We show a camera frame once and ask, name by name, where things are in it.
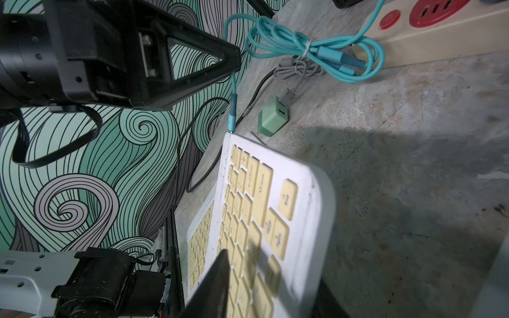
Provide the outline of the light green charger adapter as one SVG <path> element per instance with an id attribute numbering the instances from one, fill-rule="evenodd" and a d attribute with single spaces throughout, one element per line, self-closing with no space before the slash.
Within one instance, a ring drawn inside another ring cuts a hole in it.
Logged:
<path id="1" fill-rule="evenodd" d="M 258 131 L 265 136 L 273 136 L 289 120 L 289 108 L 278 97 L 273 97 L 258 114 Z"/>

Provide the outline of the yellow keyboard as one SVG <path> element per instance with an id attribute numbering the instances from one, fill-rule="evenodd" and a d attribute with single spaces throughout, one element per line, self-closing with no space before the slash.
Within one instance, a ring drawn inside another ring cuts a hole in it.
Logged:
<path id="1" fill-rule="evenodd" d="M 202 278 L 227 250 L 227 316 L 309 317 L 336 212 L 329 176 L 317 166 L 227 133 L 211 192 Z"/>
<path id="2" fill-rule="evenodd" d="M 205 257 L 208 250 L 209 231 L 214 205 L 214 193 L 210 193 L 193 219 L 188 232 L 188 299 L 192 297 L 204 275 Z"/>

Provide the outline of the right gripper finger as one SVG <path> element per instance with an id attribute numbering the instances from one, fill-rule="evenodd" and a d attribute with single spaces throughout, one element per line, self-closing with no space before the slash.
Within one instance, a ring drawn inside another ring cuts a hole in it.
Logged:
<path id="1" fill-rule="evenodd" d="M 230 270 L 228 251 L 223 249 L 179 317 L 226 317 Z"/>

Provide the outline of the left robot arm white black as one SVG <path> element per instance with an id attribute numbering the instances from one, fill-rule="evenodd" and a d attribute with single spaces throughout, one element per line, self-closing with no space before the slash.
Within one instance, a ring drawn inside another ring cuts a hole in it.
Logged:
<path id="1" fill-rule="evenodd" d="M 241 1 L 1 2 L 1 308 L 165 316 L 173 213 L 231 104 Z"/>

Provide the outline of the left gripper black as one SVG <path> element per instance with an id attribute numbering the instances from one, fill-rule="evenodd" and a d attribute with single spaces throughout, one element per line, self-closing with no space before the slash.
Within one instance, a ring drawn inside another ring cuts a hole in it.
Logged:
<path id="1" fill-rule="evenodd" d="M 242 65 L 238 46 L 142 1 L 43 6 L 1 14 L 2 109 L 169 109 Z"/>

